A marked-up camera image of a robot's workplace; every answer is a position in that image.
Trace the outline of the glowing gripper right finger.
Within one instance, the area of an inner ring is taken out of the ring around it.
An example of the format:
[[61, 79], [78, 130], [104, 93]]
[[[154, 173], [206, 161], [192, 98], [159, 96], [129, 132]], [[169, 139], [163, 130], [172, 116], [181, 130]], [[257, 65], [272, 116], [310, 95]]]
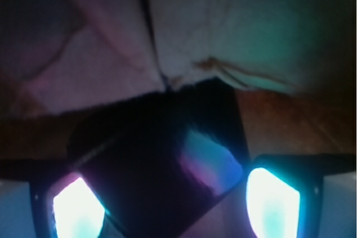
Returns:
[[246, 207], [256, 237], [317, 237], [322, 206], [318, 155], [263, 154], [247, 177]]

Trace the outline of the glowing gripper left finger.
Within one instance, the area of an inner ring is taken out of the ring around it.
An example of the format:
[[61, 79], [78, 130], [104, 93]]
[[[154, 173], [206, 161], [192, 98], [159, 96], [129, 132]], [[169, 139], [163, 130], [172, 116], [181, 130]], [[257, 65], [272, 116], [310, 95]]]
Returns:
[[105, 208], [82, 175], [70, 172], [31, 183], [37, 237], [100, 237]]

